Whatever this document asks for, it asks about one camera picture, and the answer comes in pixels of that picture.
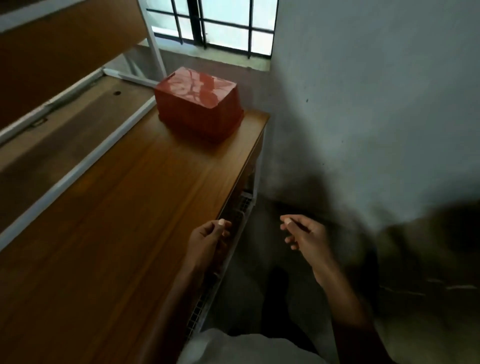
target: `gray wall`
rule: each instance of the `gray wall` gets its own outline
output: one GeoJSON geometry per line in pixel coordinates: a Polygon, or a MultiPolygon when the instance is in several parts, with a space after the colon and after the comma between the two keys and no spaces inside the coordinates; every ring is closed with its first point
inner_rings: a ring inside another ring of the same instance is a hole
{"type": "MultiPolygon", "coordinates": [[[[480,197],[479,11],[475,0],[280,0],[269,73],[162,56],[168,72],[237,82],[244,107],[271,113],[265,195],[378,228],[480,197]]],[[[130,66],[148,74],[147,56],[132,50],[130,66]]]]}

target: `red plastic container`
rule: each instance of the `red plastic container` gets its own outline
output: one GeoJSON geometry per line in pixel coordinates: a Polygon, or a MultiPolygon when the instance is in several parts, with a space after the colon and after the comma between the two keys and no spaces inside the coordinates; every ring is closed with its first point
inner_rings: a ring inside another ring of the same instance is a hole
{"type": "Polygon", "coordinates": [[[219,143],[240,126],[237,84],[185,67],[155,87],[158,117],[175,130],[189,130],[219,143]]]}

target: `black window bar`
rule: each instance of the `black window bar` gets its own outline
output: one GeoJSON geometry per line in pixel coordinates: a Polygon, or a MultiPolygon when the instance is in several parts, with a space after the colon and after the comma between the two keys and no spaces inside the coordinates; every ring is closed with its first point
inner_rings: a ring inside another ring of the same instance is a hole
{"type": "Polygon", "coordinates": [[[253,26],[253,0],[250,0],[248,25],[241,25],[241,24],[236,24],[236,23],[223,22],[221,20],[204,18],[202,0],[187,0],[188,12],[189,12],[190,15],[178,14],[177,7],[175,6],[175,0],[171,0],[171,2],[172,2],[173,12],[166,12],[166,11],[163,11],[163,10],[150,9],[150,8],[147,8],[146,10],[148,12],[156,12],[158,14],[173,15],[175,17],[175,23],[177,25],[177,31],[178,31],[179,36],[170,36],[170,35],[167,35],[167,34],[154,32],[155,36],[160,37],[160,38],[175,40],[177,42],[180,42],[181,44],[188,43],[188,44],[194,44],[194,45],[197,45],[197,46],[203,46],[205,49],[207,48],[207,46],[209,46],[209,47],[215,48],[215,49],[227,50],[227,51],[232,52],[232,53],[238,53],[238,54],[246,55],[248,58],[250,58],[250,56],[256,56],[256,57],[267,58],[267,59],[272,58],[271,54],[266,55],[266,54],[252,52],[252,32],[256,31],[256,32],[273,34],[273,36],[274,36],[273,40],[275,40],[276,18],[277,18],[277,15],[278,15],[278,1],[276,2],[275,26],[274,26],[273,30],[257,28],[257,27],[253,26]],[[184,18],[184,19],[189,19],[190,20],[190,24],[192,26],[193,40],[185,39],[185,38],[182,37],[179,18],[184,18]],[[225,46],[219,46],[217,44],[208,43],[207,40],[206,40],[206,35],[205,35],[205,23],[232,26],[234,28],[248,30],[248,50],[245,51],[245,50],[242,50],[242,49],[230,48],[230,47],[225,47],[225,46]]]}

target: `window sill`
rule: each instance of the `window sill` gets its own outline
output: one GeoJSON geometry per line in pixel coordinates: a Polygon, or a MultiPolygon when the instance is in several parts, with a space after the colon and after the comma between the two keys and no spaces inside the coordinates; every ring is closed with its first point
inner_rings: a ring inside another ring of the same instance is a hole
{"type": "MultiPolygon", "coordinates": [[[[270,60],[265,58],[250,57],[248,59],[244,55],[226,52],[224,50],[194,46],[192,44],[180,44],[174,40],[155,37],[156,43],[161,50],[168,52],[185,54],[191,57],[203,58],[210,61],[217,61],[227,64],[233,64],[234,66],[252,68],[258,71],[269,71],[270,60]]],[[[139,43],[141,46],[148,47],[146,39],[139,43]]]]}

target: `upside-down red crate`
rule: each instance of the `upside-down red crate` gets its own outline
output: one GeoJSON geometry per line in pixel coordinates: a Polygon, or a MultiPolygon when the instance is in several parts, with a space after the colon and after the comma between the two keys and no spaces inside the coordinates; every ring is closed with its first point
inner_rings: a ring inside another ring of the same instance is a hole
{"type": "Polygon", "coordinates": [[[180,67],[155,87],[158,117],[174,130],[222,142],[240,126],[237,84],[180,67]]]}

